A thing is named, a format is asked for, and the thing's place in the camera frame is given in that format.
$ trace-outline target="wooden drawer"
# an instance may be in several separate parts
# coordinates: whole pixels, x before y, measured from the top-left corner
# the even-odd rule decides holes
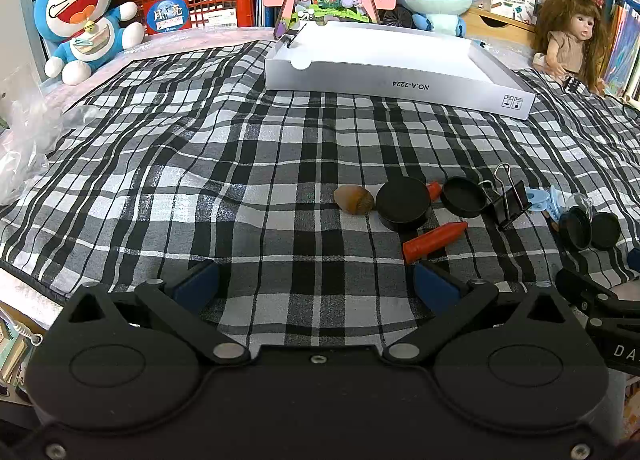
[[[491,36],[533,47],[535,27],[482,9],[471,8],[461,18],[466,22],[466,37]]]

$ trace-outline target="brown hair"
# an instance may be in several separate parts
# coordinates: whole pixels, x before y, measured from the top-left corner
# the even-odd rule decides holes
[[[593,36],[585,42],[578,77],[594,90],[598,82],[598,63],[604,54],[607,37],[602,12],[594,0],[545,0],[536,22],[533,48],[536,52],[546,54],[549,46],[548,34],[551,31],[568,31],[571,18],[575,15],[593,17]]]

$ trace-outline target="plaid cloth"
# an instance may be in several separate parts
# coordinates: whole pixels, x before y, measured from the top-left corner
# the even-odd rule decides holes
[[[0,211],[0,260],[64,301],[85,281],[124,291],[213,258],[218,298],[203,316],[250,344],[396,341],[430,316],[398,234],[376,212],[333,202],[340,184],[374,195],[390,178],[515,180],[590,195],[621,221],[609,252],[566,253],[540,213],[504,233],[491,219],[430,257],[503,290],[552,281],[562,265],[611,286],[633,274],[640,230],[640,121],[613,100],[564,94],[535,71],[527,121],[437,104],[268,92],[271,42],[131,63],[83,102],[106,109],[65,136],[28,194]],[[425,229],[459,220],[435,203]]]

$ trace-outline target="black round container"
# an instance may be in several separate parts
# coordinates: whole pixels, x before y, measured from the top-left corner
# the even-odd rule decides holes
[[[392,231],[415,231],[427,221],[431,198],[421,180],[398,177],[380,188],[376,209],[380,221]]]
[[[620,240],[620,221],[613,213],[596,213],[591,220],[591,245],[601,251],[613,249]]]
[[[444,207],[462,218],[475,218],[486,206],[482,188],[466,177],[451,177],[442,186],[440,200]]]
[[[558,228],[562,243],[569,249],[581,251],[591,243],[591,221],[578,206],[562,213]]]

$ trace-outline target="toy wheel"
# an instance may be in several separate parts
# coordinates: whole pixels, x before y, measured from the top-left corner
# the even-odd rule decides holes
[[[414,19],[411,11],[402,6],[396,6],[394,9],[381,11],[380,19],[383,25],[393,27],[412,28]]]

